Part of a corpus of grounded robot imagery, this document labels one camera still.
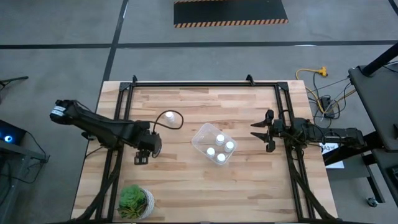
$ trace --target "blue light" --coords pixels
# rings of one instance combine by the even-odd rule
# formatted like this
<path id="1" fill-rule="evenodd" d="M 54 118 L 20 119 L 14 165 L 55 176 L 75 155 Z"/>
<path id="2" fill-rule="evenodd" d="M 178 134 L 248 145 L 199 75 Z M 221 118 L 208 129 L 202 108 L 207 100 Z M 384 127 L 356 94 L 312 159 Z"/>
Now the blue light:
<path id="1" fill-rule="evenodd" d="M 5 142 L 10 143 L 12 141 L 12 137 L 11 136 L 6 136 L 4 137 Z"/>

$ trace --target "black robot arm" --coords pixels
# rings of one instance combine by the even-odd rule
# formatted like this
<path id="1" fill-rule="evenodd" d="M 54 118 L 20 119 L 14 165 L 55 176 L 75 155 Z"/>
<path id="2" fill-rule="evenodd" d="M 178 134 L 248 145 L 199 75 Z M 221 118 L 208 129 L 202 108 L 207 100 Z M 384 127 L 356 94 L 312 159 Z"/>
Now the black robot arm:
<path id="1" fill-rule="evenodd" d="M 294 118 L 289 127 L 284 127 L 281 119 L 274 119 L 274 112 L 268 110 L 264 121 L 252 124 L 258 128 L 268 127 L 267 132 L 251 133 L 255 137 L 263 140 L 267 145 L 267 152 L 275 150 L 275 141 L 273 137 L 285 138 L 288 144 L 295 147 L 306 148 L 310 142 L 338 143 L 350 148 L 359 149 L 366 146 L 362 132 L 356 128 L 320 128 L 314 125 L 308 119 Z"/>
<path id="2" fill-rule="evenodd" d="M 162 149 L 159 134 L 149 131 L 149 121 L 112 120 L 84 109 L 76 100 L 57 100 L 50 119 L 58 124 L 75 125 L 85 131 L 83 136 L 95 136 L 108 149 L 122 142 L 138 149 L 137 165 L 147 164 L 150 153 L 156 157 Z"/>

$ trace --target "cart wheel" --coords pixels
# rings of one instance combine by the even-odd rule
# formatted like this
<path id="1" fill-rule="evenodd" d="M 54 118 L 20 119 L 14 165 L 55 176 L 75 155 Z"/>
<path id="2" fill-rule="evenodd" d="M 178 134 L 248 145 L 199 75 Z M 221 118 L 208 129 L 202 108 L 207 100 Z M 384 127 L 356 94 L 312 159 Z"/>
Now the cart wheel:
<path id="1" fill-rule="evenodd" d="M 374 197 L 368 198 L 368 205 L 370 207 L 376 208 L 377 205 L 379 204 L 379 202 L 377 202 L 377 200 Z"/>

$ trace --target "butcher block tabletop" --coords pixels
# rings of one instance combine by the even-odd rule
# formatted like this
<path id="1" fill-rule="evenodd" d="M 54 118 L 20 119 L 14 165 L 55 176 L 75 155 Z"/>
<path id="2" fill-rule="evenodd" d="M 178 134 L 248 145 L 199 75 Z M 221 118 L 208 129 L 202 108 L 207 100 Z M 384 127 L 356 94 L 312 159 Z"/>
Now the butcher block tabletop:
<path id="1" fill-rule="evenodd" d="M 312 119 L 304 82 L 286 82 L 295 117 Z M 104 82 L 98 114 L 113 119 L 119 84 Z M 129 221 L 122 219 L 116 209 L 121 189 L 132 184 L 149 190 L 155 198 L 154 211 L 140 222 L 297 221 L 283 140 L 274 138 L 276 150 L 267 153 L 266 145 L 250 135 L 252 131 L 266 131 L 250 124 L 264 120 L 268 109 L 277 114 L 273 87 L 135 87 L 129 119 L 154 121 L 161 112 L 176 110 L 183 114 L 185 122 L 179 130 L 156 126 L 163 148 L 157 158 L 149 158 L 148 165 L 135 166 L 136 149 L 124 147 L 113 221 Z M 191 144 L 192 137 L 205 123 L 211 123 L 237 142 L 238 147 L 225 165 L 215 164 Z M 99 146 L 96 141 L 90 142 L 87 153 Z M 72 218 L 81 215 L 98 193 L 105 158 L 106 149 L 101 149 L 85 160 Z M 304 161 L 311 191 L 336 217 L 320 148 L 306 148 Z M 105 198 L 104 216 L 109 194 L 110 190 Z M 301 191 L 300 198 L 308 217 Z"/>

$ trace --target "gray concrete floor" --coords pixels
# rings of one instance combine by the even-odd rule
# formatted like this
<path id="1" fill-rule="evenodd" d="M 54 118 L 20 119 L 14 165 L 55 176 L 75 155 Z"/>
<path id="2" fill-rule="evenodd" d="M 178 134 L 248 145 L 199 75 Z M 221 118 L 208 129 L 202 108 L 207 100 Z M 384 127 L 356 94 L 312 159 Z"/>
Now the gray concrete floor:
<path id="1" fill-rule="evenodd" d="M 0 1 L 0 44 L 111 43 L 122 0 Z M 283 0 L 286 26 L 172 28 L 170 0 L 130 0 L 122 42 L 309 41 L 398 39 L 398 17 L 387 0 Z M 347 70 L 370 62 L 388 45 L 332 47 L 223 47 L 118 49 L 110 80 L 290 80 L 299 68 L 328 67 L 324 86 Z M 51 155 L 37 181 L 24 185 L 10 223 L 67 220 L 72 211 L 87 142 L 81 131 L 51 122 L 57 99 L 78 99 L 94 109 L 109 49 L 0 50 L 0 78 L 28 75 L 1 92 L 0 119 L 29 130 Z M 300 77 L 310 88 L 312 74 Z M 320 91 L 337 95 L 347 82 Z M 332 127 L 374 130 L 357 95 Z M 34 144 L 27 146 L 35 149 Z M 398 213 L 377 169 L 387 203 L 370 208 L 366 179 L 331 180 L 339 217 L 357 222 L 394 223 Z"/>

